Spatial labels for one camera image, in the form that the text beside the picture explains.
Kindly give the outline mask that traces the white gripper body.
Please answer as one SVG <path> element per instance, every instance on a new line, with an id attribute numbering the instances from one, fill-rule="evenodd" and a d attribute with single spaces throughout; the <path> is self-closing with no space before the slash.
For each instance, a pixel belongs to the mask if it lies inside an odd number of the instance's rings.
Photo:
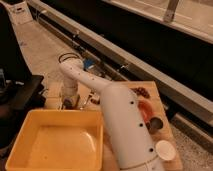
<path id="1" fill-rule="evenodd" d="M 64 102 L 65 99 L 71 100 L 74 103 L 74 105 L 76 106 L 80 99 L 77 89 L 63 87 L 62 88 L 62 103 Z"/>

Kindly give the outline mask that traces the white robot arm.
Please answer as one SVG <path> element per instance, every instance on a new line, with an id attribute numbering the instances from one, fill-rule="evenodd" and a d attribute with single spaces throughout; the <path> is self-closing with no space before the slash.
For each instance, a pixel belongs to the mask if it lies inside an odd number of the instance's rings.
<path id="1" fill-rule="evenodd" d="M 65 60 L 59 66 L 66 77 L 100 95 L 105 127 L 120 171 L 165 171 L 130 88 L 85 72 L 79 59 Z"/>

